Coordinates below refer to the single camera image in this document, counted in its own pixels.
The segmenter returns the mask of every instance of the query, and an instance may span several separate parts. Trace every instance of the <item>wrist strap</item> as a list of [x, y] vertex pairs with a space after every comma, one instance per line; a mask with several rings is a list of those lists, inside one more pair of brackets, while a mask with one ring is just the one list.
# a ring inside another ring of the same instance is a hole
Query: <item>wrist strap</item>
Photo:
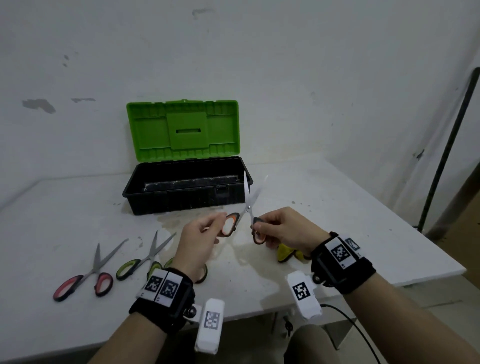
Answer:
[[313, 279], [341, 294], [349, 294], [376, 273], [372, 263], [361, 254], [351, 239], [342, 239], [336, 232], [312, 252]]
[[174, 334], [186, 323], [183, 313], [195, 302], [195, 291], [187, 275], [167, 268], [163, 272], [155, 270], [137, 297], [128, 313], [138, 312], [165, 333]]

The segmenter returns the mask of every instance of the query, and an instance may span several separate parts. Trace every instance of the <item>green-handled scissors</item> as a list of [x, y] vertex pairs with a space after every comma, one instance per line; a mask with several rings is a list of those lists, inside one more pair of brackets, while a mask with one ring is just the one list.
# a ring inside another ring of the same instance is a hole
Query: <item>green-handled scissors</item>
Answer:
[[156, 237], [158, 236], [158, 231], [155, 233], [155, 237], [153, 238], [152, 241], [152, 246], [150, 247], [150, 252], [148, 253], [148, 256], [142, 260], [140, 259], [133, 259], [130, 262], [125, 263], [120, 267], [119, 270], [117, 270], [117, 274], [115, 275], [118, 280], [125, 280], [127, 277], [131, 276], [139, 266], [141, 266], [143, 263], [145, 263], [147, 260], [150, 260], [150, 269], [147, 274], [147, 279], [150, 278], [152, 275], [153, 271], [155, 269], [162, 269], [162, 265], [159, 262], [155, 261], [155, 255], [157, 255], [160, 250], [165, 248], [165, 245], [170, 242], [170, 240], [173, 239], [173, 237], [177, 233], [173, 233], [167, 240], [165, 240], [158, 248], [156, 247]]

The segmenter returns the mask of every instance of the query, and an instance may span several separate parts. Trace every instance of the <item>hand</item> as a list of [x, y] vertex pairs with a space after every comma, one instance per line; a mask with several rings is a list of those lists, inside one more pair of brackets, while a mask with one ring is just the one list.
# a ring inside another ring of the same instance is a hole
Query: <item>hand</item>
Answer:
[[267, 235], [266, 244], [270, 249], [285, 244], [310, 256], [317, 246], [330, 238], [328, 232], [291, 207], [268, 212], [260, 218], [265, 222], [257, 222], [253, 229]]
[[216, 236], [222, 230], [226, 216], [226, 212], [220, 212], [185, 225], [171, 267], [185, 273], [195, 283], [214, 244], [218, 243]]

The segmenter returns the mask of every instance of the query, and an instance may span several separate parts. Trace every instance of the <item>scissors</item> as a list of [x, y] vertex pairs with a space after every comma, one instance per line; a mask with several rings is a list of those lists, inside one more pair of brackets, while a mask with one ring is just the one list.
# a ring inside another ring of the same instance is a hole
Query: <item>scissors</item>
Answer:
[[[121, 248], [121, 246], [127, 242], [129, 239], [122, 241], [113, 251], [105, 257], [105, 259], [100, 259], [100, 243], [96, 246], [95, 258], [93, 260], [93, 269], [85, 274], [84, 276], [79, 275], [73, 278], [70, 278], [68, 281], [63, 283], [60, 287], [57, 288], [53, 294], [53, 300], [56, 302], [64, 301], [68, 296], [75, 292], [75, 290], [86, 281], [86, 279], [92, 274], [97, 274], [96, 284], [95, 284], [95, 296], [103, 297], [105, 296], [113, 286], [113, 277], [105, 272], [100, 273], [101, 267], [103, 267], [109, 260], [114, 256], [114, 254]], [[108, 286], [102, 290], [102, 283], [107, 281]]]
[[[253, 204], [257, 201], [257, 198], [263, 189], [263, 184], [255, 191], [255, 193], [250, 194], [250, 190], [248, 188], [247, 172], [244, 171], [243, 172], [243, 188], [245, 190], [245, 208], [240, 214], [238, 212], [234, 212], [233, 214], [227, 215], [227, 220], [225, 221], [225, 225], [223, 226], [223, 229], [221, 232], [222, 237], [225, 237], [225, 238], [229, 237], [236, 230], [238, 223], [240, 222], [243, 215], [245, 215], [246, 213], [250, 214], [250, 218], [252, 220], [252, 229], [253, 229], [253, 225], [256, 222], [258, 221], [265, 222], [261, 218], [254, 217], [253, 211], [252, 211]], [[265, 234], [260, 234], [255, 230], [252, 230], [252, 235], [253, 235], [253, 242], [258, 245], [263, 244], [267, 238]]]
[[147, 279], [149, 279], [155, 269], [162, 269], [162, 265], [159, 262], [155, 261], [155, 255], [157, 255], [160, 252], [160, 250], [165, 248], [165, 245], [167, 245], [168, 242], [172, 240], [175, 235], [177, 235], [176, 232], [173, 233], [167, 240], [165, 240], [157, 248], [156, 247], [156, 237], [158, 236], [158, 231], [157, 231], [155, 233], [155, 237], [153, 238], [152, 246], [150, 247], [150, 252], [148, 253], [148, 256], [142, 260], [133, 259], [130, 262], [127, 262], [124, 265], [122, 265], [120, 269], [117, 270], [117, 274], [116, 274], [117, 279], [118, 280], [127, 279], [127, 277], [131, 276], [143, 263], [145, 263], [147, 260], [150, 260], [151, 261], [150, 270], [148, 271], [148, 274], [147, 274]]

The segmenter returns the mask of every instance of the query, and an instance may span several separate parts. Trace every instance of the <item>forearm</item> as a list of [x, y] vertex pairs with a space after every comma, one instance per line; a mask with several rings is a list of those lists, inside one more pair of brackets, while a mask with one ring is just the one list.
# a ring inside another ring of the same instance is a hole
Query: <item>forearm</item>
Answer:
[[141, 314], [133, 313], [89, 363], [155, 363], [166, 337], [159, 327]]
[[390, 364], [480, 362], [475, 349], [379, 274], [344, 297]]

